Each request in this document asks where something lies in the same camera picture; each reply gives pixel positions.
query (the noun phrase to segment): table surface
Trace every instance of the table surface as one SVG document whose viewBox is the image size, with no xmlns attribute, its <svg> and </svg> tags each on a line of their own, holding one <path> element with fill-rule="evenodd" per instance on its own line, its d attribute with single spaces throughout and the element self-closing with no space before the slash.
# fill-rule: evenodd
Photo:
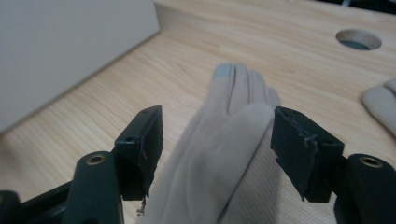
<svg viewBox="0 0 396 224">
<path fill-rule="evenodd" d="M 161 32 L 54 100 L 0 138 L 0 189 L 25 202 L 69 181 L 85 154 L 110 150 L 136 113 L 163 106 L 161 174 L 218 63 L 260 71 L 282 105 L 346 144 L 396 166 L 396 141 L 365 110 L 362 93 L 395 77 L 396 18 L 299 0 L 158 0 Z M 349 49 L 335 35 L 369 31 L 376 50 Z M 278 223 L 335 223 L 332 203 L 301 202 L 283 175 Z M 140 202 L 125 202 L 134 223 Z"/>
</svg>

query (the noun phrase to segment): black plastic part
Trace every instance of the black plastic part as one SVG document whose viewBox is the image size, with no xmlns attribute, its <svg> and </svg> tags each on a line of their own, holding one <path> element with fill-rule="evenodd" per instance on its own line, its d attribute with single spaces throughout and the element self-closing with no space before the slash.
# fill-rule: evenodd
<svg viewBox="0 0 396 224">
<path fill-rule="evenodd" d="M 0 190 L 0 224 L 22 223 L 21 202 L 11 190 Z"/>
<path fill-rule="evenodd" d="M 293 186 L 311 203 L 327 203 L 326 178 L 340 162 L 344 144 L 302 113 L 277 107 L 271 139 L 276 161 Z"/>
<path fill-rule="evenodd" d="M 62 223 L 123 223 L 113 154 L 93 152 L 78 161 Z"/>
<path fill-rule="evenodd" d="M 332 191 L 337 195 L 334 205 L 334 214 L 337 224 L 361 223 L 361 214 L 356 205 L 351 188 L 346 177 L 347 159 L 342 158 L 328 175 L 327 182 Z"/>
<path fill-rule="evenodd" d="M 29 224 L 61 223 L 71 182 L 47 191 L 22 204 Z"/>
<path fill-rule="evenodd" d="M 334 3 L 341 5 L 344 0 L 318 0 L 320 2 Z M 389 14 L 396 14 L 396 5 L 389 0 L 352 0 L 350 7 L 358 7 L 372 11 L 378 11 Z"/>
<path fill-rule="evenodd" d="M 125 201 L 149 196 L 163 150 L 163 111 L 156 105 L 140 111 L 115 141 L 120 193 Z"/>
<path fill-rule="evenodd" d="M 354 154 L 346 163 L 346 179 L 363 224 L 396 223 L 396 172 L 391 165 Z"/>
</svg>

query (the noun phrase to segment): cardboard box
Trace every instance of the cardboard box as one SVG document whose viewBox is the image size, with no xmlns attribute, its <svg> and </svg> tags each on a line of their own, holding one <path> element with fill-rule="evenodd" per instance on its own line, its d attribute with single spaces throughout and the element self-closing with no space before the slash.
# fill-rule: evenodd
<svg viewBox="0 0 396 224">
<path fill-rule="evenodd" d="M 159 31 L 153 1 L 0 3 L 0 133 Z"/>
</svg>

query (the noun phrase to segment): glove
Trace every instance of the glove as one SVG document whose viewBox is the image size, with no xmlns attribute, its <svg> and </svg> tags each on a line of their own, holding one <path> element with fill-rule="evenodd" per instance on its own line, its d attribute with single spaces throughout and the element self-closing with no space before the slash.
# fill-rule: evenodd
<svg viewBox="0 0 396 224">
<path fill-rule="evenodd" d="M 137 223 L 273 220 L 279 168 L 269 142 L 278 103 L 259 73 L 242 64 L 219 65 L 204 105 L 182 134 Z M 270 212 L 262 211 L 266 203 Z"/>
<path fill-rule="evenodd" d="M 362 96 L 367 110 L 396 137 L 396 78 L 371 88 Z"/>
</svg>

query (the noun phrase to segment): white box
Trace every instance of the white box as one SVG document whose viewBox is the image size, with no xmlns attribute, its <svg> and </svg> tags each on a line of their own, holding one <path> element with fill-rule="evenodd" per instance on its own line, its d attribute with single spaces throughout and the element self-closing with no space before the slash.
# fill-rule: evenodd
<svg viewBox="0 0 396 224">
<path fill-rule="evenodd" d="M 148 0 L 0 0 L 0 133 L 159 29 Z"/>
</svg>

